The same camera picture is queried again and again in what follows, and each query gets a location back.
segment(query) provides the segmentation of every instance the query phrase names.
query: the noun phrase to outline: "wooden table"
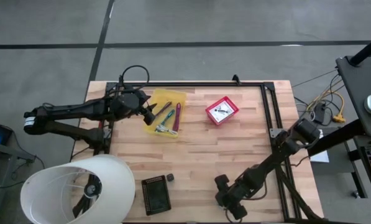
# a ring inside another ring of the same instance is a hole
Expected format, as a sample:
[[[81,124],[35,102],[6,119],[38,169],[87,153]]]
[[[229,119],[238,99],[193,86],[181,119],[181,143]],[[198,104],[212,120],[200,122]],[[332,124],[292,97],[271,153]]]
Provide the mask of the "wooden table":
[[[274,81],[284,128],[289,128],[298,113],[289,81]],[[106,82],[91,82],[86,100],[104,95]],[[151,95],[155,87],[145,87]],[[247,167],[258,164],[271,154],[262,95],[255,87],[170,87],[187,93],[180,135],[177,139],[154,136],[144,132],[141,116],[118,121],[112,132],[111,154],[125,160],[135,177],[136,197],[125,222],[227,222],[224,211],[214,199],[217,193],[214,178],[226,174],[230,184]],[[204,109],[224,95],[240,109],[230,120],[216,126]],[[271,117],[275,116],[270,101]],[[94,128],[98,122],[82,119],[80,127]],[[73,153],[86,147],[76,143]],[[92,156],[85,151],[73,160]],[[291,156],[292,164],[307,156],[306,151]],[[174,174],[168,182],[172,209],[152,216],[145,214],[141,180],[158,175]],[[309,160],[293,168],[297,191],[319,216],[323,217],[318,191]],[[278,222],[283,220],[275,173],[267,177],[268,194],[258,201],[243,201],[248,211],[243,222]],[[79,198],[81,191],[75,193]],[[263,194],[260,190],[255,197]],[[286,194],[289,209],[292,206]]]

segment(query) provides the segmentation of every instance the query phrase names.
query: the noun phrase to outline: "yellow tray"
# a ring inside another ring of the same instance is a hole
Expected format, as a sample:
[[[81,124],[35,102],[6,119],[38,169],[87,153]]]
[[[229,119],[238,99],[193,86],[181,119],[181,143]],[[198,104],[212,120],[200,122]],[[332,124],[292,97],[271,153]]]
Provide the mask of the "yellow tray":
[[[185,100],[186,100],[186,93],[180,92],[180,91],[173,91],[173,90],[164,90],[164,89],[155,89],[153,91],[151,101],[149,104],[157,103],[156,107],[153,109],[152,113],[157,114],[160,109],[162,109],[166,103],[169,101],[172,102],[172,104],[166,108],[163,113],[161,113],[159,116],[155,118],[153,123],[150,126],[145,125],[144,130],[149,134],[157,134],[160,136],[170,137],[170,138],[177,138],[178,133],[180,132],[180,129],[178,130],[177,134],[170,134],[170,133],[161,133],[157,132],[156,126],[158,126],[171,112],[171,110],[175,110],[177,103],[181,104],[181,114],[180,114],[180,127],[181,127],[181,119],[184,113],[184,107],[185,107]],[[174,120],[175,120],[176,114],[173,114],[166,122],[165,127],[168,129],[173,129]]]

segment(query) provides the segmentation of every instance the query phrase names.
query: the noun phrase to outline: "floor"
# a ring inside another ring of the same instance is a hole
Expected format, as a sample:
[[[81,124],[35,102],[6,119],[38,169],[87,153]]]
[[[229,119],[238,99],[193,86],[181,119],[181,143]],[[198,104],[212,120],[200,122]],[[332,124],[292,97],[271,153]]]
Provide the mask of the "floor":
[[[14,129],[21,146],[47,167],[56,166],[69,161],[73,141],[25,134],[23,114],[43,102],[81,103],[91,80],[117,80],[127,66],[141,64],[151,80],[238,74],[297,84],[333,70],[336,58],[369,40],[371,0],[0,0],[0,124]],[[149,44],[137,46],[143,42]],[[196,47],[203,42],[214,46]],[[295,87],[295,96],[311,101],[334,75]],[[132,72],[126,78],[144,77]],[[340,93],[347,122],[356,119],[346,90]],[[371,223],[371,185],[358,166],[367,199],[350,197],[350,175],[316,176],[326,218]],[[24,167],[17,179],[40,169],[39,163]],[[0,223],[29,223],[20,190],[7,191]]]

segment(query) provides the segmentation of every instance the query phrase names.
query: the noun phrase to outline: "white paper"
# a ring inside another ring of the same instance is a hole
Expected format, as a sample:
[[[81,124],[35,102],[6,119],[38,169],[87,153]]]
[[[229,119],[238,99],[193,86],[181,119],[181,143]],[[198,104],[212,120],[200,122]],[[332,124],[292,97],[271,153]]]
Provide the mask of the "white paper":
[[[210,109],[209,112],[213,116],[213,118],[218,123],[220,123],[226,117],[233,114],[234,109],[232,109],[231,106],[229,106],[229,104],[226,101],[223,101],[214,108]]]
[[[323,137],[322,129],[319,130],[321,134],[319,134],[319,138],[321,139]],[[319,154],[316,154],[315,156],[310,157],[311,162],[329,162],[329,156],[327,155],[327,151],[323,151]]]

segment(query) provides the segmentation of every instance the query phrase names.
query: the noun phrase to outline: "red and white box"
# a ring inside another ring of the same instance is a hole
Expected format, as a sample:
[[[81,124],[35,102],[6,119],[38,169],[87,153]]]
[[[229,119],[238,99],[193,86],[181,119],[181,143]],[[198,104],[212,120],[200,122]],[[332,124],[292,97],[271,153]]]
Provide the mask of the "red and white box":
[[[206,108],[206,113],[212,122],[220,125],[231,116],[234,116],[239,111],[239,108],[228,98],[224,96],[219,101],[213,103]]]

